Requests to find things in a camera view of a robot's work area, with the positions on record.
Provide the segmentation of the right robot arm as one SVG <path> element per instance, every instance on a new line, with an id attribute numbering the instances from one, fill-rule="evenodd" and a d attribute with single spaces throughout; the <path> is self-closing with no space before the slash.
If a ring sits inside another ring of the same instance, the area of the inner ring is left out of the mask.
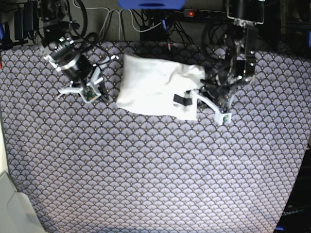
<path id="1" fill-rule="evenodd" d="M 57 72 L 65 74 L 70 84 L 58 90 L 59 97 L 78 94 L 85 103 L 101 99 L 109 101 L 109 95 L 101 76 L 108 63 L 117 59 L 107 55 L 97 64 L 91 64 L 85 53 L 92 48 L 103 50 L 97 33 L 86 33 L 87 12 L 78 2 L 83 16 L 83 28 L 79 33 L 70 12 L 67 0 L 41 0 L 38 18 L 43 23 L 43 37 L 39 43 L 41 54 Z"/>

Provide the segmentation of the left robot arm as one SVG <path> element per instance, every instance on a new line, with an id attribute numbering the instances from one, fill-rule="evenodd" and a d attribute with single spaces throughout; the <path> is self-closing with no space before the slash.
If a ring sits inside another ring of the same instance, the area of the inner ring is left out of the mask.
<path id="1" fill-rule="evenodd" d="M 212 67 L 192 90 L 199 110 L 216 107 L 228 113 L 237 91 L 255 79 L 258 25 L 264 23 L 264 1 L 228 0 L 226 15 L 206 20 L 201 49 Z"/>

